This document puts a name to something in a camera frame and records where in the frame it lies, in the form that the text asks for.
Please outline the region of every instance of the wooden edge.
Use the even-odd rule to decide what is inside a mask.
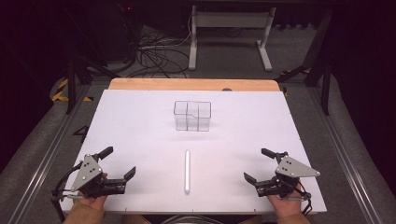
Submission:
[[[111,80],[109,90],[137,91],[280,91],[276,81],[261,79],[124,78]]]

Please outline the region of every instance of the gray floor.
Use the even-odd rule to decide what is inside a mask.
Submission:
[[[187,71],[187,77],[273,79],[279,76],[280,71],[295,68],[302,63],[315,30],[312,27],[287,28],[284,31],[273,28],[267,44],[267,51],[274,67],[271,73],[264,71],[260,54],[255,47],[256,36],[260,34],[261,32],[255,30],[244,31],[237,38],[212,32],[201,34],[198,40],[197,67],[194,71]],[[189,45],[178,46],[176,49],[188,53]],[[184,66],[188,63],[186,58],[176,54],[169,54],[168,57],[173,57]],[[126,76],[138,68],[140,66],[134,64],[129,71],[121,74]],[[317,107],[316,99],[320,86],[308,89],[302,80],[304,75],[299,75],[281,86],[288,88],[289,96],[286,99],[308,158],[312,166],[321,171],[318,184],[328,212],[312,215],[309,219],[312,223],[324,224],[381,223],[377,218],[370,221],[365,215],[364,205],[358,200],[359,195],[353,188],[354,179],[346,175],[348,169],[340,162],[343,158],[337,156],[334,134],[326,125],[326,122],[330,122],[371,200],[366,204],[374,207],[383,223],[396,223],[395,197],[371,161],[347,113],[336,80],[332,79],[329,118],[324,118]],[[59,222],[50,203],[50,191],[77,159],[81,137],[74,136],[73,132],[84,125],[90,125],[100,96],[108,87],[108,83],[109,80],[105,77],[94,79],[86,93],[86,96],[94,97],[93,102],[83,102],[79,105],[68,129],[64,130],[64,138],[58,138],[58,131],[62,128],[62,123],[70,118],[64,114],[66,102],[55,102],[35,127],[0,175],[0,223],[8,223],[11,218],[13,219],[10,223]],[[54,160],[41,163],[43,158],[48,157],[46,153],[53,149],[54,144],[59,148],[55,152]],[[49,171],[37,176],[36,174],[40,174],[37,168],[43,166],[49,167]],[[42,182],[33,185],[32,179]],[[23,197],[28,188],[35,189],[35,193]],[[19,205],[22,198],[29,199],[24,201],[28,202],[25,209],[21,209],[24,204]],[[108,214],[104,223],[120,223],[120,218],[120,215]],[[266,216],[264,220],[274,220],[274,217]]]

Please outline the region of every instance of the black equipment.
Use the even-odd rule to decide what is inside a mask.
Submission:
[[[112,152],[113,147],[108,147],[98,154],[85,155],[84,161],[81,161],[78,165],[67,172],[67,174],[58,183],[55,190],[52,191],[51,201],[55,206],[58,216],[62,222],[64,222],[65,218],[59,201],[66,197],[71,199],[85,199],[125,193],[126,183],[132,177],[134,177],[134,174],[136,173],[136,167],[132,168],[132,170],[124,175],[123,179],[107,179],[105,176],[103,176],[103,170],[99,166],[98,161],[99,159],[104,159]],[[64,184],[66,179],[78,169],[79,172],[72,185],[72,188],[70,190],[60,189],[61,185]],[[84,196],[75,194],[63,195],[64,191],[80,191]]]

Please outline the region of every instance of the white rod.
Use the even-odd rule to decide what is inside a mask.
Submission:
[[[186,194],[190,193],[190,152],[186,151],[186,176],[185,176],[185,185],[184,185],[184,192]]]

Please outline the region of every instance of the black cable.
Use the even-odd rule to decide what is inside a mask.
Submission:
[[[76,165],[75,167],[73,167],[71,170],[69,170],[69,171],[67,172],[67,174],[64,175],[64,177],[62,177],[61,181],[59,181],[58,184],[56,185],[55,190],[52,191],[52,195],[53,195],[53,196],[57,196],[57,195],[58,195],[58,193],[59,193],[59,188],[61,187],[62,183],[63,183],[73,172],[75,172],[76,170],[78,170],[79,168],[81,168],[81,164],[82,164],[82,161],[81,161],[78,165]]]
[[[132,64],[134,64],[134,61],[129,61],[127,64],[125,64],[123,67],[120,67],[120,68],[116,68],[116,69],[112,69],[112,70],[109,70],[108,69],[108,71],[110,71],[110,72],[113,72],[113,73],[120,73],[120,72],[123,72],[123,71],[125,71],[125,70],[127,70],[128,68],[130,68],[131,66],[132,66]],[[92,74],[94,75],[94,76],[97,76],[97,77],[99,77],[99,76],[105,76],[106,74],[103,74],[103,73],[101,73],[101,72],[92,72]]]
[[[136,77],[139,75],[144,76],[146,74],[155,75],[159,71],[161,71],[166,77],[169,77],[168,74],[177,74],[177,73],[183,73],[184,77],[186,77],[186,74],[184,72],[189,67],[187,65],[184,68],[181,67],[178,63],[171,61],[165,54],[166,54],[166,51],[173,51],[173,52],[177,52],[177,53],[183,55],[184,57],[186,57],[187,59],[189,59],[189,56],[187,54],[185,54],[179,50],[176,50],[176,49],[166,49],[165,46],[163,46],[163,45],[160,45],[160,46],[156,45],[156,46],[152,46],[152,47],[153,47],[153,50],[152,49],[144,49],[144,47],[138,48],[139,52],[140,52],[140,56],[136,55],[136,58],[137,58],[137,61],[144,68],[132,72],[127,77]],[[149,65],[149,63],[147,62],[147,59],[152,61],[152,63],[154,63],[154,65]],[[170,63],[177,66],[178,70],[177,71],[166,71],[164,68],[166,65],[168,65]],[[158,68],[158,69],[155,71],[149,71],[149,69],[151,69],[151,68]],[[140,72],[143,70],[146,70],[146,71],[144,73],[137,74],[137,72]]]
[[[169,36],[170,35],[165,35],[160,32],[151,32],[148,34],[143,34],[139,40],[139,45],[140,45],[140,47],[150,47],[150,46],[158,44],[159,41],[164,40],[165,38],[167,38]]]
[[[240,29],[237,29],[235,31],[227,31],[227,30],[219,29],[219,28],[217,28],[217,29],[215,29],[215,28],[203,28],[203,29],[200,29],[200,32],[198,32],[197,36],[201,35],[204,32],[208,32],[208,31],[209,32],[217,32],[217,33],[220,33],[222,35],[228,36],[230,38],[236,38],[236,37],[238,37],[238,36],[240,36],[242,34],[244,29],[240,28]]]
[[[306,193],[306,190],[305,190],[305,188],[304,188],[304,185],[299,181],[298,182],[299,184],[300,184],[300,186],[301,186],[301,188],[303,189],[303,191],[304,191],[304,193]],[[305,207],[305,209],[303,210],[303,215],[304,216],[306,216],[306,215],[308,215],[308,213],[310,213],[312,211],[312,203],[311,203],[311,199],[308,199],[308,204],[306,205],[306,207]]]

